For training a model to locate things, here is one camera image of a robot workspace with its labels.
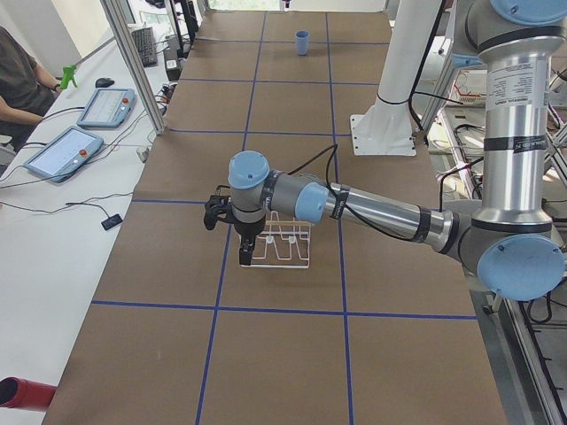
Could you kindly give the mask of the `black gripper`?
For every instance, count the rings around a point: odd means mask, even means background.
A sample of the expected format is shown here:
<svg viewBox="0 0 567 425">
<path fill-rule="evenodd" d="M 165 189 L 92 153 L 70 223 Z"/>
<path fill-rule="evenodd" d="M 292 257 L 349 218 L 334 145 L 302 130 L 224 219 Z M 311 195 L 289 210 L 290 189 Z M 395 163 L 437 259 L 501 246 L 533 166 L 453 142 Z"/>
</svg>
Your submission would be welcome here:
<svg viewBox="0 0 567 425">
<path fill-rule="evenodd" d="M 253 251 L 255 247 L 255 237 L 262 232 L 262 220 L 255 222 L 243 222 L 237 220 L 234 228 L 240 237 L 239 264 L 250 266 L 252 264 Z"/>
</svg>

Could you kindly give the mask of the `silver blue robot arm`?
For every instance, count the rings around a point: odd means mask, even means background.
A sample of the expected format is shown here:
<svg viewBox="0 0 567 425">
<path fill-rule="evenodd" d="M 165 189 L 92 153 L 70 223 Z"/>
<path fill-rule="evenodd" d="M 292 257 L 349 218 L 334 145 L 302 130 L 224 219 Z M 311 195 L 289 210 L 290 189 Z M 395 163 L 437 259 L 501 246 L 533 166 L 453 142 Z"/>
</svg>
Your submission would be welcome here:
<svg viewBox="0 0 567 425">
<path fill-rule="evenodd" d="M 389 237 L 426 243 L 462 263 L 491 292 L 540 298 L 563 278 L 563 254 L 541 207 L 551 54 L 566 39 L 563 1 L 459 1 L 454 49 L 487 67 L 483 195 L 464 210 L 437 210 L 292 176 L 256 151 L 229 162 L 228 218 L 240 236 L 239 261 L 252 261 L 266 214 L 298 220 L 359 220 Z"/>
</svg>

